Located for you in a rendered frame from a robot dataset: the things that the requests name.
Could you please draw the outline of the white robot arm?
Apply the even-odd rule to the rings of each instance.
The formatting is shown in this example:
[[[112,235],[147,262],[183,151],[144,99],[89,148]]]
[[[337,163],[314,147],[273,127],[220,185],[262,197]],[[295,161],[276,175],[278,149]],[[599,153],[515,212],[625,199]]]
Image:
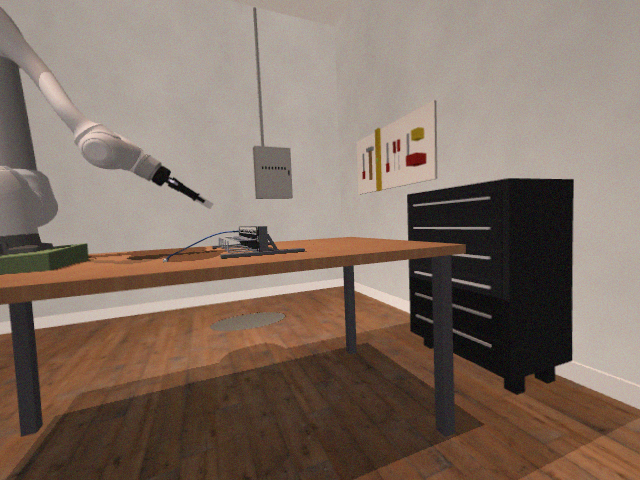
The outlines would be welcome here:
[[[130,171],[151,181],[161,162],[105,125],[86,118],[1,8],[0,255],[9,255],[52,248],[52,243],[41,242],[37,226],[47,224],[58,212],[48,177],[36,171],[20,68],[73,132],[74,143],[92,165]]]

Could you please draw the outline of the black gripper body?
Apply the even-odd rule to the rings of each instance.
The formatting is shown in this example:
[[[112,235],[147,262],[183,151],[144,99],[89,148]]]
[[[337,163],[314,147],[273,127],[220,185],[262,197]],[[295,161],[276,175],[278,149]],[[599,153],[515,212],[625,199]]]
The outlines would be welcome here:
[[[171,179],[174,181],[174,179],[172,179],[171,177],[169,177],[171,174],[171,171],[169,169],[167,169],[164,166],[161,166],[154,174],[154,176],[152,177],[152,182],[154,182],[155,184],[162,186],[165,181],[168,182],[168,184],[172,184],[170,181],[168,181],[168,179]]]

